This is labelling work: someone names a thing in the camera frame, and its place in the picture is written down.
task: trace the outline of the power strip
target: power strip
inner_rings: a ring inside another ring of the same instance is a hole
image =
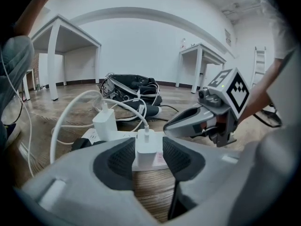
[[[161,169],[168,168],[168,166],[163,158],[163,137],[165,136],[163,131],[154,132],[155,141],[153,143],[157,144],[157,146],[156,146],[157,151],[156,151],[156,155],[154,156],[152,165],[148,166],[147,168],[146,167],[141,168],[138,166],[138,155],[137,155],[137,148],[139,147],[139,140],[137,139],[138,132],[114,131],[111,133],[112,133],[111,136],[112,136],[112,138],[114,138],[114,140],[123,139],[123,138],[127,138],[127,137],[135,137],[136,138],[136,142],[135,142],[136,158],[133,162],[132,171],[154,171],[154,170],[161,170]],[[99,138],[95,128],[90,128],[89,130],[87,130],[85,132],[85,134],[82,136],[82,138],[89,139],[91,144],[102,140],[101,138]]]

